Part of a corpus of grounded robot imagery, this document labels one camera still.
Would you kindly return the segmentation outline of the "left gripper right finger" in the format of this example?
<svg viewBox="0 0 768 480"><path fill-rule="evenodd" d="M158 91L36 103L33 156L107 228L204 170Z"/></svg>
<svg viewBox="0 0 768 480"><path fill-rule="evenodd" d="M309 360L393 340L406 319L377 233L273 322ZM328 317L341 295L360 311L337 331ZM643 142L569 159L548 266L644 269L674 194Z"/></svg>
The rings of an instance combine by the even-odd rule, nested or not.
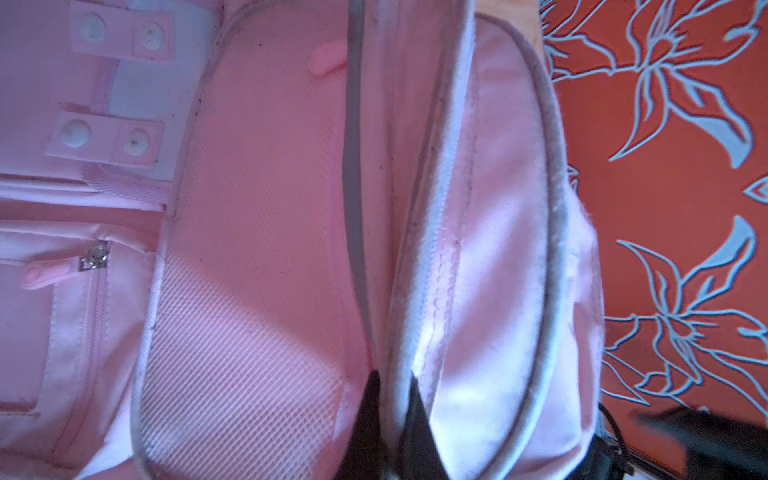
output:
<svg viewBox="0 0 768 480"><path fill-rule="evenodd" d="M448 480L415 377L409 388L405 427L398 450L398 475L407 480Z"/></svg>

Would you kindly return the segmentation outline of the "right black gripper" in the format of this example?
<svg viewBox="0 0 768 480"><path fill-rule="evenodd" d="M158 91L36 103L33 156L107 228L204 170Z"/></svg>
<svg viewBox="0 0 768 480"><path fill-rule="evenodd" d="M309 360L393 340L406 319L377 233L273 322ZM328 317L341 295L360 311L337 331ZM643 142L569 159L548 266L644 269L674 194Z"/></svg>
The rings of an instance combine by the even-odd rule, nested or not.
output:
<svg viewBox="0 0 768 480"><path fill-rule="evenodd" d="M685 448L687 479L767 477L764 427L686 407L635 413L633 418Z"/></svg>

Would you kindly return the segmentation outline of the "pink student backpack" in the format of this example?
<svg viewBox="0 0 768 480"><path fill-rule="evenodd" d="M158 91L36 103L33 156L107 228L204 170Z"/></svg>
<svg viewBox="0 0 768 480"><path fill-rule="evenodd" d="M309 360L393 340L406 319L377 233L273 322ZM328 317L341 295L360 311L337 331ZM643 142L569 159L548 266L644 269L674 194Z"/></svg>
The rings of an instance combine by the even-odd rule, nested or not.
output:
<svg viewBox="0 0 768 480"><path fill-rule="evenodd" d="M564 479L596 235L542 51L472 1L1 5L1 475Z"/></svg>

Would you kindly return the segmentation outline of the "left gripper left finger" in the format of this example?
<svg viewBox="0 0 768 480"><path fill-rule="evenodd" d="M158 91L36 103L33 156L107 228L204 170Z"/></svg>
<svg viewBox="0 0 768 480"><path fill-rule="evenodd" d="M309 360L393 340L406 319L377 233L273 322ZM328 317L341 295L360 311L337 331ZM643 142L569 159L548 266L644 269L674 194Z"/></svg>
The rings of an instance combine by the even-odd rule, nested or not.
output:
<svg viewBox="0 0 768 480"><path fill-rule="evenodd" d="M335 474L336 480L378 480L381 477L380 376L372 371L355 417L351 437Z"/></svg>

